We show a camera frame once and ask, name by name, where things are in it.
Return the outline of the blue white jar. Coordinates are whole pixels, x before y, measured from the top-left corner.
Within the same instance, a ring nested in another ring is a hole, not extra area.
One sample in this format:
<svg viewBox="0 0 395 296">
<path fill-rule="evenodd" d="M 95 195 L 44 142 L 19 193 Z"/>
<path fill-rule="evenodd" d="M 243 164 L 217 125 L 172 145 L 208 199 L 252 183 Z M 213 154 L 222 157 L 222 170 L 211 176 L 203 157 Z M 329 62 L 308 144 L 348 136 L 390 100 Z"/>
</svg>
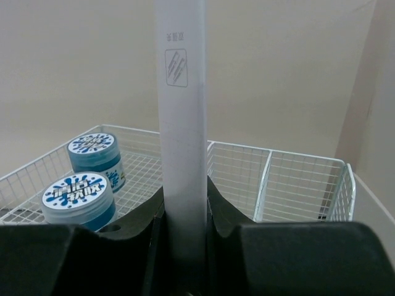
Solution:
<svg viewBox="0 0 395 296">
<path fill-rule="evenodd" d="M 105 175 L 116 193 L 126 183 L 117 137 L 112 133 L 89 133 L 72 139 L 67 153 L 73 171 L 98 172 Z"/>
<path fill-rule="evenodd" d="M 61 178 L 43 191 L 39 201 L 49 224 L 79 224 L 98 231 L 118 218 L 110 180 L 98 172 Z"/>
</svg>

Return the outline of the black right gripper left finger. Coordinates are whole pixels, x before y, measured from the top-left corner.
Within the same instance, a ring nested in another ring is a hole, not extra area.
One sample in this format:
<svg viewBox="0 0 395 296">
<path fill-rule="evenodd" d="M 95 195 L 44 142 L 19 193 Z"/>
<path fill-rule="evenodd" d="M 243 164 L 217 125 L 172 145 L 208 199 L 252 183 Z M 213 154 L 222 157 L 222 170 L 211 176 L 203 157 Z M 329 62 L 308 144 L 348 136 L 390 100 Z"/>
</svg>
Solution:
<svg viewBox="0 0 395 296">
<path fill-rule="evenodd" d="M 163 295 L 163 192 L 98 232 L 1 227 L 2 295 Z"/>
</svg>

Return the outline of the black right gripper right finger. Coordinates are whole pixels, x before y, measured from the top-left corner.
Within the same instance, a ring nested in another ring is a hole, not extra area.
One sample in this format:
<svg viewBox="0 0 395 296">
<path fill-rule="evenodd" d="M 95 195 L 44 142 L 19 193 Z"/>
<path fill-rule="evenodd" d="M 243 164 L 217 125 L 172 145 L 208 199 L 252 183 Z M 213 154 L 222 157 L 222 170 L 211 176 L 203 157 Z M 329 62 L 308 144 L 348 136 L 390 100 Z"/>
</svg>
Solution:
<svg viewBox="0 0 395 296">
<path fill-rule="evenodd" d="M 207 183 L 209 295 L 393 295 L 394 268 L 357 222 L 256 223 Z"/>
</svg>

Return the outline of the green notebook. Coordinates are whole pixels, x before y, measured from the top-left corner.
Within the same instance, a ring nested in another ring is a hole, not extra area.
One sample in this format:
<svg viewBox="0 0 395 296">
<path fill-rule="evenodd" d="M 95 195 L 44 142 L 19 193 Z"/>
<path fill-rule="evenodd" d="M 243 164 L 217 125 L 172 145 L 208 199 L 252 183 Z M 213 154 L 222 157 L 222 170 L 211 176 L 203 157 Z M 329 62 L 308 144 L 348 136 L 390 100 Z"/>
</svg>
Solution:
<svg viewBox="0 0 395 296">
<path fill-rule="evenodd" d="M 165 206 L 176 226 L 206 215 L 206 3 L 155 1 Z"/>
</svg>

